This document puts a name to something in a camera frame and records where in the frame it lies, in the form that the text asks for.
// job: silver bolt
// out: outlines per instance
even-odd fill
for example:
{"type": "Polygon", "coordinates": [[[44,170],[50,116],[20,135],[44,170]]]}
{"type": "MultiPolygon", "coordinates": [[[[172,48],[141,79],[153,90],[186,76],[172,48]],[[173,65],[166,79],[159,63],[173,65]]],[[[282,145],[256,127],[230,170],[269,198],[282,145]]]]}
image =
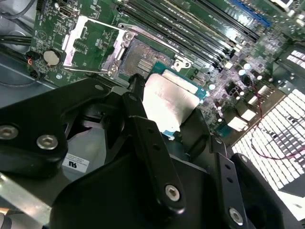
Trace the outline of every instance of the silver bolt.
{"type": "Polygon", "coordinates": [[[165,193],[168,196],[168,198],[174,202],[177,202],[180,199],[180,193],[178,189],[173,185],[167,185],[165,187],[165,193]]]}
{"type": "Polygon", "coordinates": [[[242,155],[241,158],[242,158],[242,160],[243,160],[245,163],[248,162],[248,159],[247,159],[244,155],[242,155]]]}
{"type": "Polygon", "coordinates": [[[36,141],[40,149],[53,150],[57,147],[57,138],[53,135],[42,135],[36,141]]]}
{"type": "Polygon", "coordinates": [[[129,98],[131,98],[131,99],[134,100],[134,101],[137,101],[137,98],[134,97],[132,94],[129,95],[129,98]]]}
{"type": "Polygon", "coordinates": [[[130,41],[132,39],[132,35],[130,33],[125,34],[125,39],[130,41]]]}
{"type": "Polygon", "coordinates": [[[236,209],[230,208],[229,213],[230,213],[230,216],[233,219],[233,221],[235,223],[237,223],[239,226],[244,224],[243,217],[241,216],[241,214],[236,209]]]}
{"type": "Polygon", "coordinates": [[[0,139],[11,140],[18,136],[18,129],[12,125],[0,126],[0,139]]]}

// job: green circuit board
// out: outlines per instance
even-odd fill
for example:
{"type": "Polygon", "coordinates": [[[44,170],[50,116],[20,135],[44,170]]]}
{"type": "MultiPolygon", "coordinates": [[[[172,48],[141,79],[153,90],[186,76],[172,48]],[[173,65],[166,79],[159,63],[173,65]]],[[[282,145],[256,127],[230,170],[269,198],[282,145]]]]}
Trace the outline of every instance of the green circuit board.
{"type": "Polygon", "coordinates": [[[56,51],[61,63],[50,66],[44,58],[35,62],[44,79],[56,86],[79,81],[87,77],[107,78],[123,87],[135,73],[149,76],[153,66],[160,62],[171,67],[176,53],[160,42],[137,34],[120,60],[114,77],[96,74],[114,50],[120,24],[137,26],[165,44],[178,49],[192,62],[181,69],[183,75],[209,92],[199,107],[210,127],[219,135],[230,129],[217,121],[215,101],[223,110],[234,107],[238,101],[228,94],[227,86],[234,82],[242,90],[251,91],[238,75],[240,61],[266,76],[269,84],[272,64],[287,45],[305,39],[305,29],[296,23],[296,16],[305,4],[295,0],[290,9],[279,8],[269,0],[39,0],[31,50],[42,56],[47,50],[56,51]],[[59,10],[68,9],[71,15],[59,10]],[[71,71],[62,63],[67,53],[63,49],[66,36],[75,29],[80,16],[102,22],[88,21],[80,38],[74,43],[76,50],[72,66],[92,71],[71,71]]]}

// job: motherboard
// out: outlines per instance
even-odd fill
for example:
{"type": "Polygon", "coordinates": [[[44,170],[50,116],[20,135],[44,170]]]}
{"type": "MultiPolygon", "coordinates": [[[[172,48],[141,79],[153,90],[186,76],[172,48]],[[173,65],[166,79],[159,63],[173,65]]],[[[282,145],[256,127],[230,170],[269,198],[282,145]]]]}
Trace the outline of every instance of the motherboard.
{"type": "Polygon", "coordinates": [[[204,92],[197,107],[226,136],[249,128],[274,63],[303,40],[303,0],[38,0],[30,50],[56,86],[175,74],[204,92]]]}

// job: label sticker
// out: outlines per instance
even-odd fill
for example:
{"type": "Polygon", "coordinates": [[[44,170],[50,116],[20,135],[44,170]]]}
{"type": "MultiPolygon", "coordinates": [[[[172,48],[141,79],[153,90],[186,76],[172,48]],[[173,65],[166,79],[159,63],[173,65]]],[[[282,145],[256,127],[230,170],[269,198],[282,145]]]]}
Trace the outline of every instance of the label sticker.
{"type": "Polygon", "coordinates": [[[89,161],[82,159],[78,156],[74,156],[72,154],[67,154],[62,165],[80,171],[82,173],[86,173],[87,168],[89,166],[89,161]]]}

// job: red wire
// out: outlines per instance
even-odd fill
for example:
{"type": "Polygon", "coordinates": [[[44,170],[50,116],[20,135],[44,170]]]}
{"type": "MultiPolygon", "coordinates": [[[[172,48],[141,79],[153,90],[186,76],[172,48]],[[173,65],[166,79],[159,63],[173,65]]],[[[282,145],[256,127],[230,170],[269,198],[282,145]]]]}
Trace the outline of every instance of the red wire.
{"type": "Polygon", "coordinates": [[[263,119],[263,110],[262,110],[262,104],[260,102],[260,95],[258,94],[258,91],[256,89],[256,87],[254,86],[254,84],[252,84],[252,88],[255,91],[255,95],[258,98],[258,102],[259,102],[259,113],[260,113],[260,119],[258,120],[258,123],[256,124],[256,126],[254,127],[253,131],[251,132],[251,147],[252,149],[261,157],[266,158],[266,159],[272,159],[272,160],[285,160],[285,159],[291,159],[294,158],[297,154],[299,154],[300,152],[302,152],[305,149],[305,146],[299,148],[296,152],[294,152],[293,154],[289,155],[289,156],[284,156],[282,158],[277,158],[277,157],[272,157],[272,156],[266,156],[266,155],[262,155],[260,154],[255,146],[253,145],[253,133],[255,132],[256,128],[258,127],[258,125],[260,124],[260,122],[263,119]]]}
{"type": "Polygon", "coordinates": [[[31,58],[29,58],[29,59],[28,59],[28,64],[29,64],[29,65],[32,65],[32,64],[33,64],[33,62],[32,62],[32,59],[31,59],[31,58]]]}

